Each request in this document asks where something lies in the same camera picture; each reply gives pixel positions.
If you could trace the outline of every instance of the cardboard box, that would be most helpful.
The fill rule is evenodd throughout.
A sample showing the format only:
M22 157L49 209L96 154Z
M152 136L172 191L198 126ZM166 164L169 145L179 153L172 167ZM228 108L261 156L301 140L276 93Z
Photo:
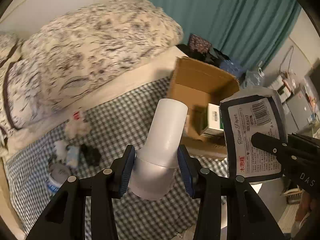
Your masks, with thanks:
M220 101L239 91L237 79L212 65L188 57L178 58L167 98L181 101L188 107L188 129L181 144L196 149L196 155L223 159L227 156L224 137L200 135L201 115L208 104Z
M220 107L214 104L208 104L201 118L200 135L207 137L224 136L224 130L221 129L220 124Z

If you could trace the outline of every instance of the plastic bag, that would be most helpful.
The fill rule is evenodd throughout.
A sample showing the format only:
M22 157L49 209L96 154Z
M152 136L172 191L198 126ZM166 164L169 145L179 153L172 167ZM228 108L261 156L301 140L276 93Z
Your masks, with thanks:
M241 85L241 88L247 88L252 86L263 86L264 82L264 73L261 68L258 68L258 71L247 70L245 75L245 80Z

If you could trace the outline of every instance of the small white box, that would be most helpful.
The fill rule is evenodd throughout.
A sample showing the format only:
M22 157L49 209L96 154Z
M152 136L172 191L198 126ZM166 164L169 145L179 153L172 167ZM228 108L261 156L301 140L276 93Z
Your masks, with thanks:
M202 117L201 135L224 136L224 130L220 128L220 107L208 104L207 110Z

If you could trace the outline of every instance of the product label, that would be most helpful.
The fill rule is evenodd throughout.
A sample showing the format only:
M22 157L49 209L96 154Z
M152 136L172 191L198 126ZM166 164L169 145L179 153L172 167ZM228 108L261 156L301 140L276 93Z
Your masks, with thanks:
M45 182L46 182L47 187L48 187L48 189L49 189L49 191L50 191L51 193L56 194L56 193L58 192L59 188L58 188L57 186L53 185L53 184L49 181L49 179L47 179Z
M218 121L218 112L217 111L212 111L212 120L214 122Z
M281 172L276 156L251 144L256 132L279 139L278 126L267 98L228 108L234 135L237 175L263 176Z

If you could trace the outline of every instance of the gray gingham fabric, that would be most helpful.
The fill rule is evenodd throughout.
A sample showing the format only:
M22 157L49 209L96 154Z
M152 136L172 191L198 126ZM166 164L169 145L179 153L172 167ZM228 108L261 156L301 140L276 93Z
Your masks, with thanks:
M165 97L169 78L143 85L118 98L86 111L92 127L84 137L77 137L72 144L85 143L96 147L102 154L98 167L88 167L80 154L79 167L72 174L79 178L95 175L110 167L115 158L121 157L127 144L136 149L143 146L158 101ZM50 200L45 180L48 176L48 159L54 154L54 141L66 139L65 123L41 139L21 150L5 164L12 205L28 233ZM227 176L227 160L214 161L198 157L202 166L220 176ZM85 237L91 239L90 198L86 201ZM113 200L119 239L171 239L196 223L199 201L192 200L185 191L180 173L176 175L173 189L159 201L143 200L130 189L122 199Z

